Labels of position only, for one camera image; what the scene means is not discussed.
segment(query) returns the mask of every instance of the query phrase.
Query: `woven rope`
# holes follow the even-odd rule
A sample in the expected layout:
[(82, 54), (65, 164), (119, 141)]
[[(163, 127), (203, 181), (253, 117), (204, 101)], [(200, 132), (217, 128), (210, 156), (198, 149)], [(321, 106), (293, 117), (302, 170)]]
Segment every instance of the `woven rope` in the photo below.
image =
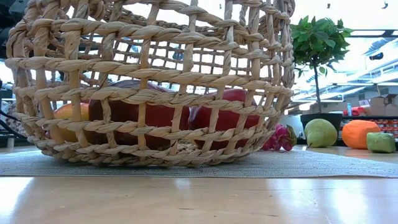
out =
[[(259, 150), (274, 132), (293, 94), (289, 24), (295, 1), (226, 0), (224, 19), (206, 12), (198, 6), (201, 3), (199, 0), (191, 0), (190, 4), (170, 0), (30, 0), (23, 20), (9, 33), (6, 60), (14, 75), (16, 114), (28, 141), (48, 156), (70, 162), (114, 165), (219, 164)], [(151, 5), (147, 19), (124, 8), (135, 4)], [(239, 13), (239, 21), (232, 17), (234, 4), (241, 5), (241, 10), (234, 12)], [(72, 18), (67, 14), (69, 10), (73, 10)], [(158, 21), (157, 15), (163, 10), (186, 15), (183, 22), (186, 25)], [(197, 21), (210, 26), (196, 26)], [(131, 52), (134, 46), (141, 51)], [(99, 50), (90, 53), (94, 47)], [(172, 59), (173, 52), (183, 54), (183, 59)], [(31, 70), (35, 70), (35, 79)], [(45, 71), (51, 72), (50, 80)], [(65, 73), (64, 81), (55, 81), (55, 71)], [(112, 75), (118, 80), (140, 79), (141, 84), (137, 88), (108, 86)], [(178, 84), (179, 89), (176, 92), (148, 89), (148, 81), (169, 83), (169, 88)], [(248, 91), (244, 102), (222, 99), (226, 89), (236, 87)], [(205, 93), (214, 88), (216, 93), (195, 93), (199, 88), (205, 88)], [(255, 96), (261, 98), (257, 106), (252, 105)], [(103, 120), (82, 120), (80, 103), (86, 100), (101, 102)], [(54, 118), (57, 101), (72, 102), (70, 119)], [(114, 101), (138, 105), (138, 120), (113, 121), (110, 103)], [(174, 108), (172, 125), (146, 125), (147, 105)], [(210, 108), (209, 126), (180, 130), (186, 106)], [(218, 113), (223, 110), (239, 114), (239, 120), (235, 128), (216, 131)], [(244, 128), (249, 115), (259, 116), (259, 122)], [(73, 131), (78, 141), (65, 141), (60, 134), (62, 129)], [(105, 134), (108, 143), (92, 144), (87, 133)], [(119, 145), (115, 133), (137, 136), (138, 144)], [(167, 139), (170, 146), (150, 149), (144, 135)], [(245, 146), (236, 147), (242, 139), (247, 139)], [(205, 142), (202, 148), (191, 143), (197, 140)], [(229, 143), (223, 149), (211, 150), (214, 141)]]

